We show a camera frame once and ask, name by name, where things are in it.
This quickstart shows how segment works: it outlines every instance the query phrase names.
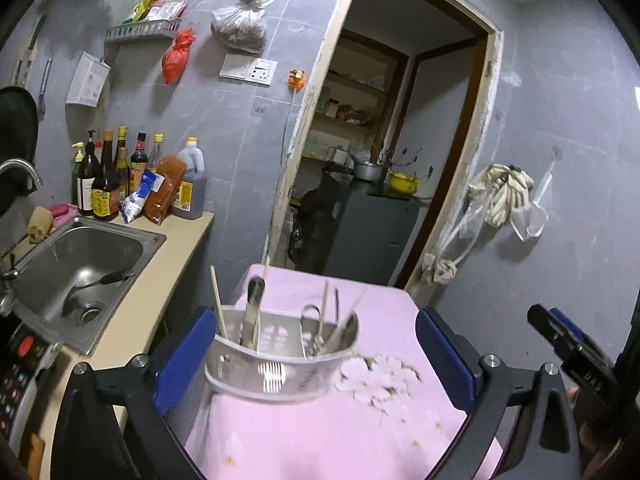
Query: doorway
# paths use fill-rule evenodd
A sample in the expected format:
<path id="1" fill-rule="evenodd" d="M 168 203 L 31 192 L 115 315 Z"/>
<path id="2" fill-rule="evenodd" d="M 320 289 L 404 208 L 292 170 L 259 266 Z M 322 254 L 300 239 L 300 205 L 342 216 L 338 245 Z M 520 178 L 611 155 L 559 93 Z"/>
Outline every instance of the doorway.
<path id="1" fill-rule="evenodd" d="M 456 191 L 464 178 L 461 158 L 474 151 L 468 134 L 478 111 L 487 25 L 447 0 L 351 0 L 346 7 L 312 117 L 307 106 L 296 125 L 295 143 L 302 154 L 294 167 L 294 146 L 281 179 L 268 254 L 278 266 L 406 287 L 443 209 L 448 214 L 454 206 L 449 191 Z M 353 52 L 346 56 L 350 41 L 359 47 L 351 44 Z M 354 67 L 366 64 L 358 55 L 375 57 L 383 50 L 393 53 L 386 69 L 368 78 L 356 73 Z M 378 86 L 383 93 L 368 117 L 358 117 L 361 110 L 352 105 L 357 101 L 353 92 L 364 90 L 357 84 Z M 363 121 L 357 125 L 369 127 L 366 142 L 356 138 L 353 128 L 335 135 L 346 129 L 337 121 L 354 123 L 348 120 L 350 108 L 356 108 L 351 117 Z M 331 123 L 334 131 L 319 123 Z M 480 124 L 475 130 L 477 141 Z M 414 196 L 385 192 L 388 178 L 384 186 L 372 186 L 345 176 L 353 171 L 349 154 L 362 158 L 364 151 L 384 170 L 417 178 Z"/>

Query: plastic jug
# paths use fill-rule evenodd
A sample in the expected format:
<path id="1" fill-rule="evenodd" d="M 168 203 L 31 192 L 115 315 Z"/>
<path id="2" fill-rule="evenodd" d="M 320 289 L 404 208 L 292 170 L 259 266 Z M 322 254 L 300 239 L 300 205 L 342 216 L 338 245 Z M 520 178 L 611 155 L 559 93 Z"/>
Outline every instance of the plastic jug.
<path id="1" fill-rule="evenodd" d="M 197 137 L 187 137 L 187 146 L 178 153 L 187 165 L 180 188 L 175 195 L 171 213 L 187 220 L 202 216 L 207 175 L 204 171 L 204 157 L 198 149 Z"/>

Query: black frying pan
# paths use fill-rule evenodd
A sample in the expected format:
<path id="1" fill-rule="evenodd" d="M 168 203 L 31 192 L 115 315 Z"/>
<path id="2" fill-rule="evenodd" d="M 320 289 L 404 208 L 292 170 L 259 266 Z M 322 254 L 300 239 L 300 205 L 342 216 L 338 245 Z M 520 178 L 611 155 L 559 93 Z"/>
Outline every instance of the black frying pan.
<path id="1" fill-rule="evenodd" d="M 19 157 L 33 164 L 37 142 L 38 112 L 31 94 L 17 86 L 0 89 L 0 162 Z M 0 175 L 0 215 L 16 196 L 31 191 L 23 171 L 9 170 Z"/>

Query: red button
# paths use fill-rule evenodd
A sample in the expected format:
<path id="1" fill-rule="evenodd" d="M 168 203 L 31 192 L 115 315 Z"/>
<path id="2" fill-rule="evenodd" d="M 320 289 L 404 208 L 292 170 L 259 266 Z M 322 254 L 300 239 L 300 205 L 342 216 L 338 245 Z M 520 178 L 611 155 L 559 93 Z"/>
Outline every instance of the red button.
<path id="1" fill-rule="evenodd" d="M 22 340 L 20 346 L 18 346 L 18 357 L 24 357 L 25 355 L 27 355 L 27 352 L 31 349 L 32 345 L 33 337 L 28 335 Z"/>

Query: silver pot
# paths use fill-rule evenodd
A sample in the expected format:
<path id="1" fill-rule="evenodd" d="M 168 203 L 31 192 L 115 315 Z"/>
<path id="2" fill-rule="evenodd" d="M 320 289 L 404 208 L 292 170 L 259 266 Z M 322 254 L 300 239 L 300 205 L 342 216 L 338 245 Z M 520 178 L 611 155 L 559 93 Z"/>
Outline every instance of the silver pot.
<path id="1" fill-rule="evenodd" d="M 370 162 L 353 162 L 353 176 L 367 182 L 376 182 L 382 174 L 382 166 Z"/>

